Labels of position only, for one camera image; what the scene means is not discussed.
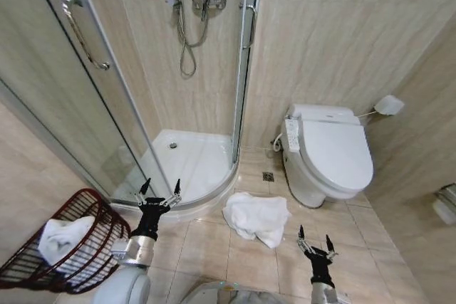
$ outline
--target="floor drain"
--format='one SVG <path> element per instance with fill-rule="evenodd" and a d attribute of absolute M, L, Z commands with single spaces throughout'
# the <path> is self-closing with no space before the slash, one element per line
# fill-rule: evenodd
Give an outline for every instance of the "floor drain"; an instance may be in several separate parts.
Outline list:
<path fill-rule="evenodd" d="M 273 182 L 274 175 L 272 172 L 263 172 L 263 180 L 266 182 Z"/>

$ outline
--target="toilet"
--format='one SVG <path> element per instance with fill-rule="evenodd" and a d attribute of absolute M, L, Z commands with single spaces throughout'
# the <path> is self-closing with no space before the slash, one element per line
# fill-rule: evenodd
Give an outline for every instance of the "toilet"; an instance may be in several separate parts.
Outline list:
<path fill-rule="evenodd" d="M 318 208 L 326 197 L 351 199 L 371 182 L 366 134 L 352 110 L 292 105 L 281 133 L 289 188 L 304 206 Z"/>

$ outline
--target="shower door handle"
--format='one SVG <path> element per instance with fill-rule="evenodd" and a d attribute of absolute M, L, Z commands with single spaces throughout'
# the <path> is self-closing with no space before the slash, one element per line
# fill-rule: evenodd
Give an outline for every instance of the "shower door handle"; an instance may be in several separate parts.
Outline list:
<path fill-rule="evenodd" d="M 257 9 L 255 8 L 254 5 L 247 5 L 245 6 L 246 7 L 246 10 L 252 10 L 252 13 L 253 13 L 253 17 L 252 17 L 252 32 L 250 33 L 250 42 L 249 44 L 247 44 L 246 46 L 242 46 L 243 49 L 248 49 L 252 46 L 252 44 L 254 43 L 254 40 L 255 40 L 255 30 L 257 28 L 257 14 L 258 14 L 258 11 Z"/>
<path fill-rule="evenodd" d="M 63 10 L 63 14 L 65 14 L 65 17 L 68 19 L 68 22 L 69 22 L 71 28 L 73 29 L 74 34 L 76 35 L 76 38 L 79 41 L 79 44 L 81 45 L 82 49 L 84 50 L 84 53 L 87 56 L 87 59 L 97 69 L 101 69 L 101 70 L 109 69 L 110 65 L 108 62 L 99 63 L 99 62 L 97 62 L 96 59 L 93 58 L 92 53 L 90 52 L 90 49 L 87 47 L 87 43 L 86 43 L 86 40 L 84 39 L 81 29 L 79 28 L 79 25 L 76 23 L 76 20 L 73 17 L 73 13 L 71 12 L 72 5 L 78 5 L 80 7 L 83 7 L 83 3 L 81 0 L 63 0 L 62 1 L 62 10 Z"/>

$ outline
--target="red wicker basket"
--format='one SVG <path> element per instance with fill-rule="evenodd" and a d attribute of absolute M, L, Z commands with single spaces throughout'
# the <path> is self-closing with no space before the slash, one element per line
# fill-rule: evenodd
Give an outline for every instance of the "red wicker basket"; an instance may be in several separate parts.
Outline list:
<path fill-rule="evenodd" d="M 92 189 L 79 190 L 51 218 L 74 221 L 84 216 L 95 217 L 90 230 L 53 266 L 48 265 L 38 252 L 42 226 L 0 268 L 0 288 L 76 294 L 91 290 L 109 277 L 118 267 L 110 248 L 116 239 L 129 237 L 130 227 Z"/>

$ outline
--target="toilet seat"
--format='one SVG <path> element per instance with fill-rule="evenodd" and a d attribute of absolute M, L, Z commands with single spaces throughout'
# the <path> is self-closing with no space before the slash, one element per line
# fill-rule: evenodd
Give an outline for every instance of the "toilet seat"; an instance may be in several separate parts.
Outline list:
<path fill-rule="evenodd" d="M 300 120 L 301 157 L 321 182 L 346 193 L 357 193 L 372 180 L 373 165 L 360 125 Z"/>

